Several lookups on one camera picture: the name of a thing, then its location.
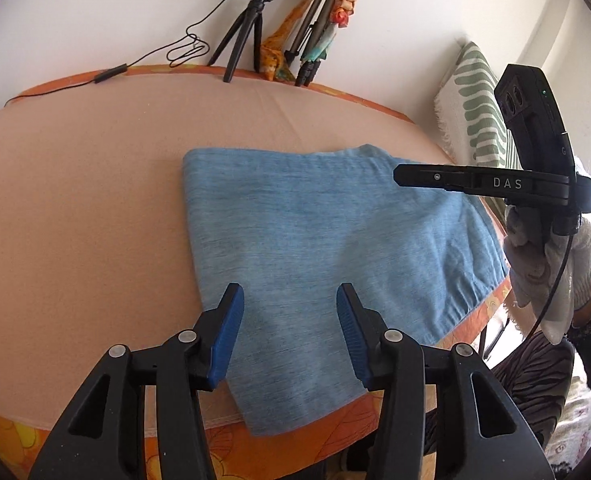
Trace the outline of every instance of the blue cloth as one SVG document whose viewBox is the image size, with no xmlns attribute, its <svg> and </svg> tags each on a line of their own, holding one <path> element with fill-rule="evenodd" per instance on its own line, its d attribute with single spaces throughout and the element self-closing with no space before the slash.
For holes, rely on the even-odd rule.
<svg viewBox="0 0 591 480">
<path fill-rule="evenodd" d="M 227 381 L 251 433 L 294 430 L 365 393 L 336 313 L 342 282 L 388 326 L 435 344 L 506 276 L 480 200 L 401 188 L 403 162 L 369 145 L 184 157 L 202 304 L 215 308 L 229 282 L 244 288 Z"/>
</svg>

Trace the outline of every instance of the black striped pants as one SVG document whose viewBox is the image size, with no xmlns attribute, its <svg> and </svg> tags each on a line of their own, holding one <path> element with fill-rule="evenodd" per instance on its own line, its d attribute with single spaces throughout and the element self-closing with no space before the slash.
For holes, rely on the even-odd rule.
<svg viewBox="0 0 591 480">
<path fill-rule="evenodd" d="M 515 349 L 492 372 L 544 448 L 569 393 L 575 350 L 566 338 L 552 345 L 542 332 L 524 345 L 524 350 Z M 436 410 L 427 413 L 424 454 L 435 451 L 435 419 Z"/>
</svg>

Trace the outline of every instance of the white glove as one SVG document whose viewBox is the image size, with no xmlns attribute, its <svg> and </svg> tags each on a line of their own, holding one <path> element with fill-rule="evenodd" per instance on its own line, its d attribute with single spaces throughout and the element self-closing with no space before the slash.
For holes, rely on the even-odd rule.
<svg viewBox="0 0 591 480">
<path fill-rule="evenodd" d="M 504 252 L 511 264 L 511 285 L 520 307 L 542 313 L 567 247 L 568 237 L 551 233 L 542 252 L 542 228 L 536 210 L 507 207 Z M 571 325 L 573 312 L 591 298 L 591 223 L 585 218 L 573 238 L 569 260 L 553 301 L 541 323 L 546 338 L 557 344 Z"/>
</svg>

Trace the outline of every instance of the person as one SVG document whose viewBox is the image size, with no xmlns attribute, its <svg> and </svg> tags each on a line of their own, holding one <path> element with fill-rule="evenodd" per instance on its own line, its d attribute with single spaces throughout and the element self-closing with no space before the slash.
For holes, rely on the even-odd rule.
<svg viewBox="0 0 591 480">
<path fill-rule="evenodd" d="M 509 206 L 505 217 L 504 250 L 511 264 L 516 302 L 522 308 L 532 308 L 539 317 L 562 264 L 568 237 L 551 233 L 543 251 L 536 210 Z M 569 393 L 575 351 L 582 358 L 591 388 L 591 223 L 585 218 L 573 237 L 565 271 L 540 329 L 492 372 L 544 448 Z M 436 410 L 426 415 L 425 454 L 436 449 L 436 417 Z M 374 439 L 373 433 L 349 449 L 348 470 L 368 469 L 368 448 Z"/>
</svg>

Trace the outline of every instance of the silver screw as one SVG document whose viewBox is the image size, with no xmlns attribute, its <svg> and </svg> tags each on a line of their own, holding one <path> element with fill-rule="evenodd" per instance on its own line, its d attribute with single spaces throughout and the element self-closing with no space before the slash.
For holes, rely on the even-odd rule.
<svg viewBox="0 0 591 480">
<path fill-rule="evenodd" d="M 126 346 L 124 345 L 113 345 L 108 349 L 108 354 L 111 357 L 122 357 L 126 353 Z"/>
<path fill-rule="evenodd" d="M 387 330 L 384 332 L 384 338 L 392 343 L 399 343 L 402 341 L 402 332 L 395 329 Z"/>
<path fill-rule="evenodd" d="M 192 343 L 197 339 L 197 334 L 192 330 L 184 330 L 184 332 L 179 333 L 178 339 L 181 343 Z"/>
<path fill-rule="evenodd" d="M 469 357 L 473 355 L 473 348 L 466 343 L 460 343 L 455 347 L 455 351 L 458 352 L 462 357 Z"/>
</svg>

